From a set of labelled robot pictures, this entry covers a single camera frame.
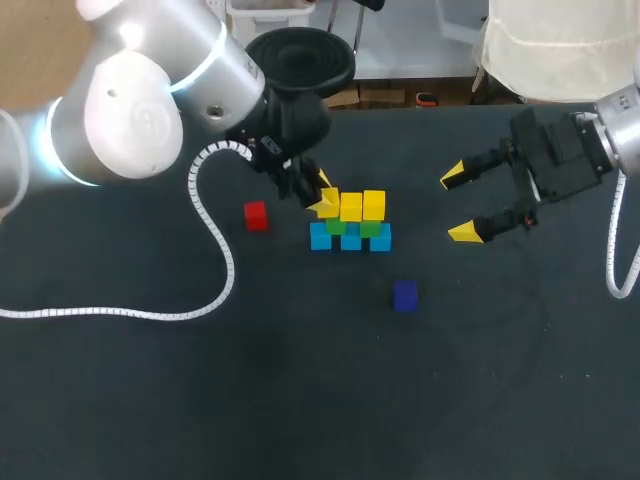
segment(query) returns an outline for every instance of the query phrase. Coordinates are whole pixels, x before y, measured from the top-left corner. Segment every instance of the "red cube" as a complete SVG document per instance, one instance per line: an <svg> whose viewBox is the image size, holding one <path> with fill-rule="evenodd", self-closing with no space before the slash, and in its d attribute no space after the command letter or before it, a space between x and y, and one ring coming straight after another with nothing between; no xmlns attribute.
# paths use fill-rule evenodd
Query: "red cube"
<svg viewBox="0 0 640 480"><path fill-rule="evenodd" d="M245 203L244 218L247 221L247 230L250 232L264 232L269 226L264 202Z"/></svg>

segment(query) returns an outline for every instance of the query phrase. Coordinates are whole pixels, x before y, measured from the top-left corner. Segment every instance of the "blue cube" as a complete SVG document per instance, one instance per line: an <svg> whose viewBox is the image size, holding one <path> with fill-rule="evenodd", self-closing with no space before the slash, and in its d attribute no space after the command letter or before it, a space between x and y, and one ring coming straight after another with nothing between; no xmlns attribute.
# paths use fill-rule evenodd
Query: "blue cube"
<svg viewBox="0 0 640 480"><path fill-rule="evenodd" d="M344 251L362 250L360 226L357 223L347 224L347 233L340 236L340 248Z"/></svg>
<svg viewBox="0 0 640 480"><path fill-rule="evenodd" d="M418 310L418 284L413 280L398 280L393 286L393 309L411 313Z"/></svg>
<svg viewBox="0 0 640 480"><path fill-rule="evenodd" d="M331 250L331 235L327 232L327 225L324 222L312 223L309 230L311 232L311 250Z"/></svg>
<svg viewBox="0 0 640 480"><path fill-rule="evenodd" d="M380 235L370 239L369 250L372 252L391 251L391 225L383 223L380 225Z"/></svg>

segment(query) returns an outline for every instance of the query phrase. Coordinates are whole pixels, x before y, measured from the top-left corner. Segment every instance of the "yellow cube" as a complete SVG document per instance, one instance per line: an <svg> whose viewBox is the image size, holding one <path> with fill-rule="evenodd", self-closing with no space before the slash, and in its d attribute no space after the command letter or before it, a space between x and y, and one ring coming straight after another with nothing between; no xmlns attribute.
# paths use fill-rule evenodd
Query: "yellow cube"
<svg viewBox="0 0 640 480"><path fill-rule="evenodd" d="M362 221L362 194L343 193L340 202L341 222L361 222Z"/></svg>
<svg viewBox="0 0 640 480"><path fill-rule="evenodd" d="M340 192L337 188L323 188L322 200L311 205L309 210L318 214L318 218L337 218L340 216Z"/></svg>
<svg viewBox="0 0 640 480"><path fill-rule="evenodd" d="M386 208L386 195L384 190L365 190L363 220L383 222Z"/></svg>

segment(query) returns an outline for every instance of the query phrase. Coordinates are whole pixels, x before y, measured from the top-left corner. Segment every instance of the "table surface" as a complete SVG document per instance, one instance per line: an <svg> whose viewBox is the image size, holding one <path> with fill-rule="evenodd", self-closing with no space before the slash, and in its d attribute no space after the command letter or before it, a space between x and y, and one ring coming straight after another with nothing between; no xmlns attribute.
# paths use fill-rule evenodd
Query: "table surface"
<svg viewBox="0 0 640 480"><path fill-rule="evenodd" d="M211 160L200 189L235 254L230 299L187 323L0 321L0 478L638 478L640 293L615 301L604 277L615 175L530 234L447 235L513 199L506 168L453 192L438 179L515 112L335 114L315 157L343 190L387 191L391 254L311 252L309 212L232 155ZM0 305L210 301L224 264L185 160L28 200L0 228ZM245 231L253 200L267 234ZM619 268L640 240L623 217ZM417 314L390 309L396 279L417 280Z"/></svg>

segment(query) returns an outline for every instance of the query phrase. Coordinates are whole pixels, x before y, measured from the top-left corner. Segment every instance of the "block tower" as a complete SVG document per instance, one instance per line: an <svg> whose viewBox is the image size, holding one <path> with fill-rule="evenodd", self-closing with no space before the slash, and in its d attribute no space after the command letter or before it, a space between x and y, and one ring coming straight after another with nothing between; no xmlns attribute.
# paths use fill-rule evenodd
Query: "block tower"
<svg viewBox="0 0 640 480"><path fill-rule="evenodd" d="M337 188L323 188L326 202L315 210L318 219L312 223L311 250L331 250L333 237L340 237L343 251L391 251L391 225L383 223L386 195L381 190L364 193L342 193Z"/></svg>

